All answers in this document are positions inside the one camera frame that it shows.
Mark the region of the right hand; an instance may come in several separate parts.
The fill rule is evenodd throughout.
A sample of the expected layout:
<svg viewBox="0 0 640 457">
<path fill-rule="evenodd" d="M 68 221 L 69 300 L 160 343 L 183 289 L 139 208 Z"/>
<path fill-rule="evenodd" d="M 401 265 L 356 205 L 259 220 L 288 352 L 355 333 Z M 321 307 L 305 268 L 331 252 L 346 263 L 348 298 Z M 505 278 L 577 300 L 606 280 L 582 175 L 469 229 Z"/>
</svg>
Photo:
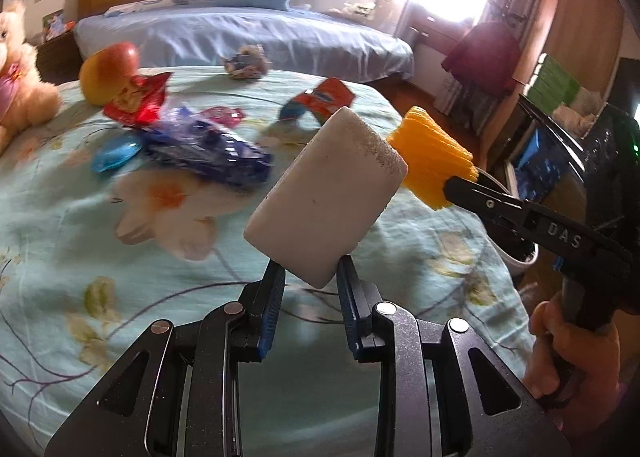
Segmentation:
<svg viewBox="0 0 640 457">
<path fill-rule="evenodd" d="M 602 425 L 616 410 L 620 396 L 620 335 L 615 325 L 591 333 L 565 321 L 558 300 L 542 301 L 529 318 L 536 337 L 523 383 L 540 399 L 554 393 L 560 377 L 553 358 L 558 355 L 582 375 L 566 406 L 552 411 L 558 428 L 568 437 L 580 437 Z"/>
</svg>

